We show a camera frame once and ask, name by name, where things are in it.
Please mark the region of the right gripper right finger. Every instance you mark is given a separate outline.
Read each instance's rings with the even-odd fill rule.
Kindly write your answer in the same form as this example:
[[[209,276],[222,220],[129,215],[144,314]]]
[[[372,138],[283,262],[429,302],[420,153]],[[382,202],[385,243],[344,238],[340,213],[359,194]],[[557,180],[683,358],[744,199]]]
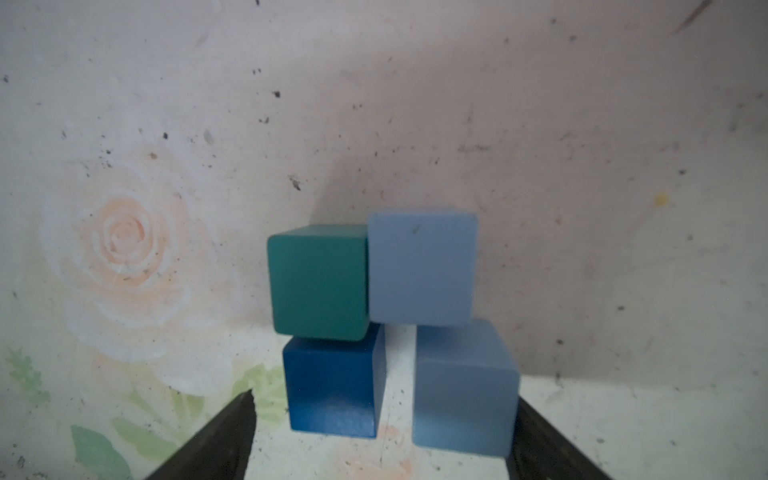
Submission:
[[[522,397],[506,467],[510,479],[610,480]]]

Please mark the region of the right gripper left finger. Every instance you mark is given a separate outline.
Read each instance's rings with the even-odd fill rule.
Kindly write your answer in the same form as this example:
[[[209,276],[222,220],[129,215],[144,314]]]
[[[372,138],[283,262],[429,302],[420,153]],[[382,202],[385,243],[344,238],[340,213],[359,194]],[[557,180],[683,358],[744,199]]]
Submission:
[[[147,480],[243,480],[256,426],[255,400],[247,390],[233,398]]]

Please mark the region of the light blue wood cube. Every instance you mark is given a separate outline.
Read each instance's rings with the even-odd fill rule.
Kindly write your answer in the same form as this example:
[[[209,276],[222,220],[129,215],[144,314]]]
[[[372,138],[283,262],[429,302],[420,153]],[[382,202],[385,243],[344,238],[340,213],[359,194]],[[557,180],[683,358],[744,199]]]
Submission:
[[[419,326],[413,442],[424,448],[506,457],[521,374],[494,325]]]
[[[368,218],[368,300],[378,324],[469,324],[478,221],[458,210],[388,210]]]

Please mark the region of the dark blue wood cube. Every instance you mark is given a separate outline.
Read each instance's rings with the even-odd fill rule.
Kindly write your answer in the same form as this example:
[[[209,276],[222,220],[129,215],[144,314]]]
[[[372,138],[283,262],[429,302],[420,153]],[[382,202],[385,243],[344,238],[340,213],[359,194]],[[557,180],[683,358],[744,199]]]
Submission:
[[[386,335],[372,324],[356,342],[292,338],[283,365],[294,431],[377,436],[387,377]]]

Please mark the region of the teal wood cube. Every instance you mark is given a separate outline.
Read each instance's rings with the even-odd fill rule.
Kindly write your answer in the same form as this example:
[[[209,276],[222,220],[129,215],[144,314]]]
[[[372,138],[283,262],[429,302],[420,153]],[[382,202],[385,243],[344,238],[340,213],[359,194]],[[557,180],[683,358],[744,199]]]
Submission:
[[[369,328],[363,224],[313,224],[267,240],[273,325],[282,335],[359,341]]]

